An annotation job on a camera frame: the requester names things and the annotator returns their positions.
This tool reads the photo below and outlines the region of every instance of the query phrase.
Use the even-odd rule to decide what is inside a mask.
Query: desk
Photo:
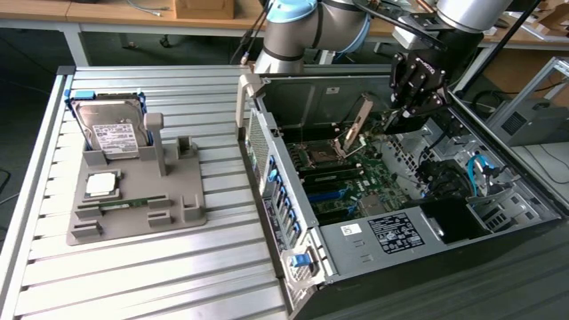
[[[0,0],[0,19],[67,21],[71,0]]]
[[[172,6],[172,0],[138,0],[140,5]],[[0,0],[0,27],[19,29],[46,29],[62,31],[78,66],[88,66],[90,58],[84,48],[82,32],[151,33],[162,35],[208,35],[242,37],[260,13],[258,0],[236,0],[236,19],[176,19],[174,11],[156,17],[132,8],[124,0],[100,0],[96,4],[75,3],[70,0]],[[505,17],[511,23],[515,18]],[[368,42],[395,43],[393,26],[373,19]],[[461,89],[487,60],[507,30],[500,29],[487,36],[480,46],[484,48],[456,89]],[[548,43],[527,31],[520,30],[507,48],[569,51],[569,43]],[[322,64],[331,64],[333,52],[323,52]]]

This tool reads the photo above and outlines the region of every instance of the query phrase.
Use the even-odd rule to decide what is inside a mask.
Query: cardboard box
[[[540,17],[537,22],[532,23],[532,27],[543,35],[560,35],[568,34],[567,26],[563,25],[569,19],[569,4],[560,4],[556,8]]]
[[[235,0],[174,0],[179,19],[234,19]]]

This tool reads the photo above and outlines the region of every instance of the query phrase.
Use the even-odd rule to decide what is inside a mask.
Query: power supply label
[[[392,254],[425,244],[405,213],[368,222],[385,253]]]
[[[107,154],[138,151],[135,129],[131,123],[94,125],[100,149]]]

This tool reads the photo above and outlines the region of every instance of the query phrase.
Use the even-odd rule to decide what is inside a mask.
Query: slotted aluminum surface
[[[14,316],[22,319],[286,319],[235,137],[247,68],[88,67],[72,89],[135,92],[164,114],[164,142],[199,146],[210,221],[202,227],[68,246],[83,137],[63,114]]]

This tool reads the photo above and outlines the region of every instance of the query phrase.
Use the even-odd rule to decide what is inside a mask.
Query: metal bracket
[[[264,85],[266,83],[255,73],[250,73],[239,77],[238,106],[235,115],[238,129],[243,128],[243,113],[247,99],[246,94],[250,98],[256,98],[260,95]]]

